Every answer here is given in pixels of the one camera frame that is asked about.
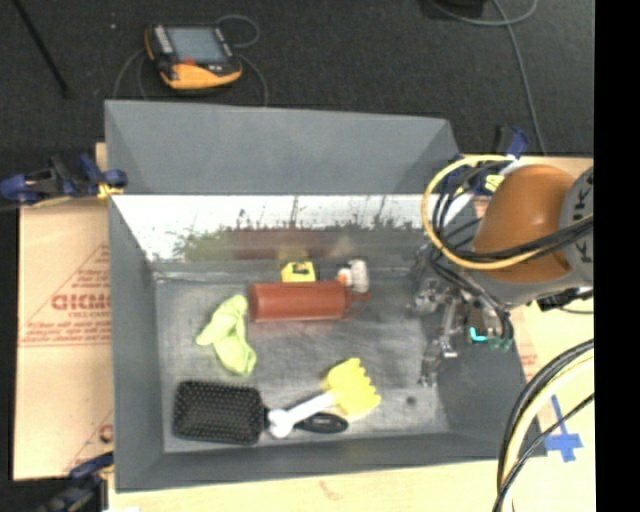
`black handle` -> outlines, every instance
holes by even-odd
[[[349,427],[349,423],[344,418],[330,414],[328,412],[319,412],[295,424],[294,428],[298,430],[306,430],[316,434],[339,434]]]

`cardboard sheet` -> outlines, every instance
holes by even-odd
[[[65,476],[112,449],[106,206],[23,209],[19,244],[13,477]]]

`black floor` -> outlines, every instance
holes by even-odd
[[[594,153],[595,0],[500,0],[511,18],[535,7],[511,27],[492,26],[502,20],[494,0],[480,9],[446,6],[473,23],[432,0],[22,0],[61,80],[16,1],[0,0],[0,179],[36,170],[54,153],[93,148],[104,136],[103,101],[116,85],[123,98],[261,105],[264,88],[253,68],[230,88],[189,99],[176,98],[143,58],[124,68],[142,48],[148,23],[228,14],[260,28],[256,44],[240,51],[264,77],[270,106],[446,118],[467,153],[494,151],[504,126],[524,130],[532,154]],[[224,27],[236,42],[253,37],[242,22]],[[15,239],[15,213],[0,214],[0,510],[29,510],[57,485],[9,481]]]

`orange device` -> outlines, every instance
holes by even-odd
[[[217,25],[151,25],[145,47],[163,82],[178,92],[206,91],[242,74],[240,58]]]

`blue clamp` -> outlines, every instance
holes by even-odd
[[[34,512],[76,512],[91,499],[98,500],[99,509],[104,510],[108,501],[106,480],[98,472],[114,463],[113,452],[99,455],[69,473],[69,487],[39,506]]]
[[[87,153],[79,156],[78,163],[79,170],[71,172],[59,156],[52,156],[42,170],[1,180],[0,195],[17,205],[31,206],[60,197],[100,197],[105,190],[122,192],[128,185],[124,171],[102,172]]]
[[[500,131],[500,140],[497,144],[496,154],[510,156],[513,158],[520,158],[526,151],[529,145],[529,139],[527,135],[516,127],[511,127],[511,140],[506,143],[504,131]],[[491,196],[498,188],[498,185],[502,182],[504,177],[500,174],[505,167],[509,165],[509,162],[497,163],[491,165],[486,169],[483,169],[476,174],[470,181],[469,186],[471,192],[476,196]],[[444,187],[447,187],[449,183],[452,183],[459,175],[467,171],[469,167],[464,166],[456,169],[445,177],[443,180]]]

